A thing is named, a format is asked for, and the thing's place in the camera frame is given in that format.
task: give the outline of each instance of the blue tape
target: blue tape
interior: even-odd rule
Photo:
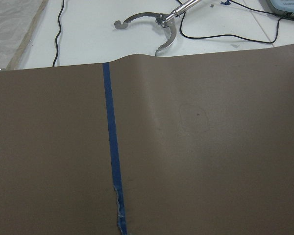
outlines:
[[[107,107],[107,118],[108,118],[112,179],[113,179],[114,190],[116,191],[117,199],[118,199],[118,227],[122,235],[127,235],[121,168],[120,168],[119,149],[118,149],[118,138],[117,138],[116,120],[114,116],[109,63],[103,63],[102,68],[103,68],[103,80],[104,80],[104,90],[105,90],[105,96],[106,96],[106,107]]]

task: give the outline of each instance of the brown paper sheet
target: brown paper sheet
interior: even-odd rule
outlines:
[[[110,63],[132,235],[294,235],[294,45]],[[0,234],[119,234],[101,64],[0,72]]]

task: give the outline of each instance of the plastic sheet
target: plastic sheet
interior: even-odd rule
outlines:
[[[0,68],[13,69],[48,0],[0,0]]]

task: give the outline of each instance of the black cable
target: black cable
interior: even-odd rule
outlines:
[[[267,14],[270,14],[270,15],[274,15],[274,16],[279,16],[275,13],[272,13],[272,12],[267,12],[267,11],[260,11],[260,10],[256,10],[256,9],[252,9],[250,7],[247,7],[247,6],[244,6],[238,2],[235,2],[235,1],[232,1],[232,0],[229,0],[230,2],[233,2],[239,6],[242,6],[248,10],[251,10],[251,11],[256,11],[256,12],[260,12],[260,13],[267,13]],[[266,42],[266,41],[259,41],[259,40],[254,40],[254,39],[249,39],[249,38],[245,38],[245,37],[241,37],[241,36],[238,36],[238,35],[234,35],[234,34],[221,34],[221,35],[214,35],[214,36],[206,36],[206,37],[190,37],[190,36],[187,36],[183,33],[183,30],[182,30],[182,25],[183,25],[183,21],[185,19],[185,16],[186,16],[186,12],[183,14],[183,17],[182,17],[182,20],[181,20],[181,24],[180,24],[180,34],[185,37],[185,38],[188,38],[188,39],[208,39],[208,38],[217,38],[217,37],[226,37],[226,36],[230,36],[230,37],[236,37],[236,38],[239,38],[239,39],[243,39],[243,40],[246,40],[246,41],[250,41],[250,42],[256,42],[256,43],[264,43],[264,44],[272,44],[274,43],[277,38],[278,38],[278,34],[279,34],[279,26],[280,26],[280,21],[282,19],[287,19],[287,20],[292,20],[294,21],[294,19],[290,19],[290,18],[286,18],[286,17],[280,17],[278,22],[277,22],[277,26],[276,26],[276,34],[275,34],[275,38],[273,41],[271,42]]]
[[[64,8],[64,0],[62,0],[62,7],[61,7],[60,13],[59,13],[59,15],[58,15],[59,32],[58,32],[57,36],[55,37],[55,47],[56,47],[57,53],[56,53],[56,55],[55,55],[55,58],[54,58],[54,61],[53,61],[52,67],[54,67],[55,62],[57,61],[57,59],[58,59],[58,55],[59,55],[58,37],[60,36],[61,31],[62,31],[61,22],[60,22],[60,17],[61,17],[61,14],[62,14],[63,8]]]

